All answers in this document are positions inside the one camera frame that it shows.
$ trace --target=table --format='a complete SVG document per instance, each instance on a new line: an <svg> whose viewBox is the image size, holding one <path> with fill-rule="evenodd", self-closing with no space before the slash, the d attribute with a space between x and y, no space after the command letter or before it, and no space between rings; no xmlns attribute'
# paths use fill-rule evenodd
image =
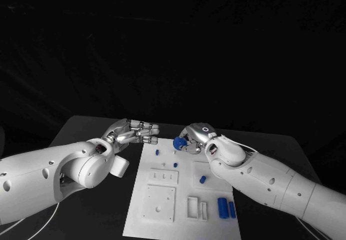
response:
<svg viewBox="0 0 346 240"><path fill-rule="evenodd" d="M50 147L100 138L117 119L74 116L65 123ZM185 126L161 124L159 138L173 139ZM268 157L281 161L306 178L320 183L311 164L296 139L285 135L216 129L234 141L251 146ZM75 192L59 204L55 216L33 240L130 240L123 237L128 206L136 183L143 144L131 144L118 154L130 161L123 178L108 174L102 183L92 189ZM242 240L304 239L314 237L294 216L251 200L234 189L236 217ZM45 225L56 205L27 217L23 222L0 236L3 239L27 240ZM0 226L0 232L12 226Z"/></svg>

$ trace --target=blue object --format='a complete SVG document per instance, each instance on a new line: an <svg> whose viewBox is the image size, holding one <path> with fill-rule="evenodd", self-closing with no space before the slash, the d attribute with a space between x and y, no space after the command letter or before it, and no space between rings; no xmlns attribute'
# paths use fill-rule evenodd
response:
<svg viewBox="0 0 346 240"><path fill-rule="evenodd" d="M206 176L202 176L202 178L200 178L200 180L199 180L199 182L203 184L205 183L205 181L206 181Z"/></svg>
<svg viewBox="0 0 346 240"><path fill-rule="evenodd" d="M187 146L187 141L183 137L180 138L177 136L173 140L173 147L176 150L182 151L182 149L180 149L182 146Z"/></svg>
<svg viewBox="0 0 346 240"><path fill-rule="evenodd" d="M218 215L221 219L229 219L229 205L223 197L218 198Z"/></svg>
<svg viewBox="0 0 346 240"><path fill-rule="evenodd" d="M235 204L231 201L229 202L229 210L231 210L231 218L235 219L236 218L236 211L235 211Z"/></svg>

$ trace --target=dark backdrop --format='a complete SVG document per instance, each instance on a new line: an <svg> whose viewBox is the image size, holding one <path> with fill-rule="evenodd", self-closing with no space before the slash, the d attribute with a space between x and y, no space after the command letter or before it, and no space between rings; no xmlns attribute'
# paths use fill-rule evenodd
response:
<svg viewBox="0 0 346 240"><path fill-rule="evenodd" d="M346 193L345 2L7 3L0 16L4 156L74 115L206 122L293 136Z"/></svg>

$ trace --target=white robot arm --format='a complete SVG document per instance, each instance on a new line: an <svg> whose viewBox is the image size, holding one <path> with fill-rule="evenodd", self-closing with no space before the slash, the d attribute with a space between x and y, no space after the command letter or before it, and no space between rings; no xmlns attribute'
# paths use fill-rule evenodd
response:
<svg viewBox="0 0 346 240"><path fill-rule="evenodd" d="M101 138L0 159L0 225L36 214L72 193L94 188L108 173L117 177L128 161L115 154L128 143L157 144L159 126L123 119Z"/></svg>
<svg viewBox="0 0 346 240"><path fill-rule="evenodd" d="M346 239L346 196L303 177L280 161L245 151L208 123L193 123L174 139L179 150L202 149L215 176L260 204L294 215L333 240Z"/></svg>

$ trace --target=robotic hand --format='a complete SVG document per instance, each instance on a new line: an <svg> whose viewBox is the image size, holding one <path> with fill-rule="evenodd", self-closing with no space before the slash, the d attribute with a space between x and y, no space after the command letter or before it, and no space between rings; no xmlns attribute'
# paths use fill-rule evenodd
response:
<svg viewBox="0 0 346 240"><path fill-rule="evenodd" d="M212 173L252 200L303 219L333 240L346 239L346 196L239 145L208 123L186 126L173 140L174 148L190 154L203 149Z"/></svg>
<svg viewBox="0 0 346 240"><path fill-rule="evenodd" d="M115 154L128 143L157 144L159 125L123 119L101 138L0 159L0 225L36 214L72 193L94 188L128 161Z"/></svg>

